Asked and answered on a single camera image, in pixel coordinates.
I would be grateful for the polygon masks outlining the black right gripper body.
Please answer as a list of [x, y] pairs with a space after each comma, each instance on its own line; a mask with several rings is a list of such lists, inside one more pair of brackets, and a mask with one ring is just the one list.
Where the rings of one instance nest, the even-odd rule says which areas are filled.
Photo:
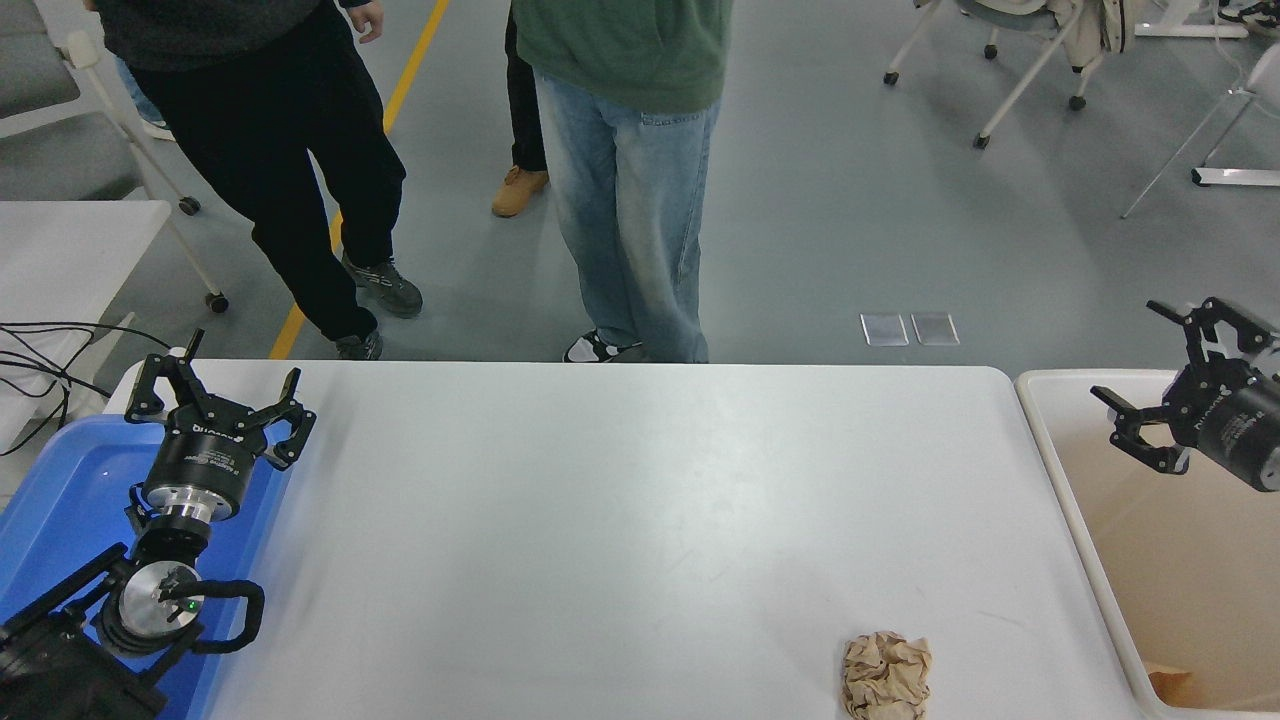
[[1276, 380], [1260, 372], [1231, 372], [1187, 383], [1188, 445], [1253, 489], [1279, 489]]

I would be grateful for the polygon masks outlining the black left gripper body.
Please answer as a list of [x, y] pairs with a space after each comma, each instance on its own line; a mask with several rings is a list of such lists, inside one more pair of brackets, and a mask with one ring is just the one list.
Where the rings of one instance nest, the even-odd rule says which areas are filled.
[[147, 475], [147, 500], [164, 501], [175, 489], [196, 488], [225, 501], [241, 501], [256, 457], [264, 451], [265, 432], [261, 429], [168, 427]]

